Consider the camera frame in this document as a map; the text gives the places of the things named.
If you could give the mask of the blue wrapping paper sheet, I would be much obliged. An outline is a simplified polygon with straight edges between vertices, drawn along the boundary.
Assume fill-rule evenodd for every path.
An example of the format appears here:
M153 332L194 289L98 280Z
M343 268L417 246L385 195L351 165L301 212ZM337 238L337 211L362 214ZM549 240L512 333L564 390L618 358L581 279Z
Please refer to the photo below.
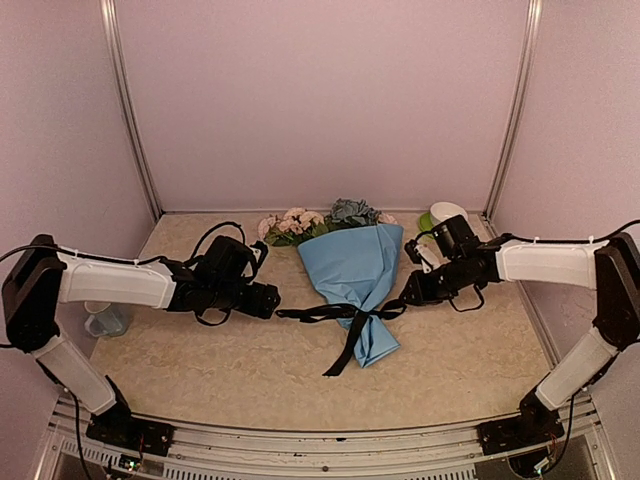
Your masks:
M403 235L396 224L341 229L297 250L314 289L328 304L378 310L395 285Z

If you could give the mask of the small pink rose stem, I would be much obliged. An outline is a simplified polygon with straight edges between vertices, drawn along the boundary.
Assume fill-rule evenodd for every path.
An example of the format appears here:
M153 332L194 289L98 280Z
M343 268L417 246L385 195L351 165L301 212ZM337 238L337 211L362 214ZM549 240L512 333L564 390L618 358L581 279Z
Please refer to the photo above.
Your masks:
M284 220L270 215L258 224L259 240L273 247L284 247L291 244L290 232Z

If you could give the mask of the black strap ribbon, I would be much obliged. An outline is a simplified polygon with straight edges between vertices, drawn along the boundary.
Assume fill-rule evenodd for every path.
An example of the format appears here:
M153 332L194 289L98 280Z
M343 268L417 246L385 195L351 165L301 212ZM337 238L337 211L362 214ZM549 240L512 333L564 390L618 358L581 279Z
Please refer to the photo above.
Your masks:
M276 315L306 324L336 320L347 329L342 352L323 373L325 377L337 377L352 358L360 367L366 368L397 351L400 344L383 321L399 317L406 308L402 301L391 300L378 310L363 311L354 305L340 303L308 309L280 309Z

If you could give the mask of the pink fake rose stem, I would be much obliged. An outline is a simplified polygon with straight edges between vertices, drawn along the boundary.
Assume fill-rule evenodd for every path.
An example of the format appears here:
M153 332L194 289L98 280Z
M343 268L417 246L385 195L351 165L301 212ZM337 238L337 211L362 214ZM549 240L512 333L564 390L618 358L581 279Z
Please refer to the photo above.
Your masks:
M294 207L285 212L278 223L278 230L288 236L302 236L314 227L324 225L324 216L319 212Z

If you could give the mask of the blue fake hydrangea flower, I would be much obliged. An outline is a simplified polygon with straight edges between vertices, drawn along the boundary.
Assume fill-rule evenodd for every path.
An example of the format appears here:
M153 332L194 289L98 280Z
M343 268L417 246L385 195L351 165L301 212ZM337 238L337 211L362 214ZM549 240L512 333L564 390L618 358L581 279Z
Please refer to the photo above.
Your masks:
M365 200L337 199L325 216L325 224L334 229L375 226L381 211Z

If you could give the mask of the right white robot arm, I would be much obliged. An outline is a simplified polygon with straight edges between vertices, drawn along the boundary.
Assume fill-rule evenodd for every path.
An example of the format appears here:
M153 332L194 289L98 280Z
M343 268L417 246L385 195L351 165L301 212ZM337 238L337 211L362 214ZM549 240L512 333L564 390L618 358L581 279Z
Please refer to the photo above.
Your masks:
M574 394L596 382L616 358L639 341L639 251L624 227L587 239L524 238L503 233L490 240L476 235L457 215L431 230L444 261L428 254L420 237L405 245L418 265L400 299L407 305L452 304L459 292L480 294L488 284L518 283L545 291L584 291L594 307L589 329L535 386L532 405L513 419L511 433L535 442Z

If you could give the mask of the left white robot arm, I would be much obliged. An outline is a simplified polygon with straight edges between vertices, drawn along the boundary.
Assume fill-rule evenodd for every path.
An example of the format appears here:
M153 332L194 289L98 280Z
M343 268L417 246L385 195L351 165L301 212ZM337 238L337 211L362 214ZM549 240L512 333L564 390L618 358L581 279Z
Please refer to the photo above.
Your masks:
M137 418L116 386L98 373L56 322L66 303L144 306L191 313L198 322L214 309L270 318L280 304L276 286L255 278L268 254L262 242L246 245L216 237L208 250L185 261L101 257L58 246L38 235L13 251L18 256L1 288L9 345L26 354L67 388L121 445L140 434Z

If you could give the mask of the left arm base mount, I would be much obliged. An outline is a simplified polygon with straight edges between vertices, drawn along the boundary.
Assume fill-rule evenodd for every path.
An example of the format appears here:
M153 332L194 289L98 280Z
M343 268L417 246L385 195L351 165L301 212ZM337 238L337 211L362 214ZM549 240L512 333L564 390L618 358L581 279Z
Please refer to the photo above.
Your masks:
M117 401L100 415L92 415L86 436L115 447L166 457L175 429L172 425L136 417L126 403Z

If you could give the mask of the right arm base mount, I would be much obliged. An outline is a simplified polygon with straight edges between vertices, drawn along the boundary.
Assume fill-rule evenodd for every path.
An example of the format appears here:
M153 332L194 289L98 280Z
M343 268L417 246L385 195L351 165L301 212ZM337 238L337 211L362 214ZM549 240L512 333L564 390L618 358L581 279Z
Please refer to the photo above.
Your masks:
M520 401L516 416L482 422L476 431L485 456L535 446L565 435L558 408L548 409L536 389Z

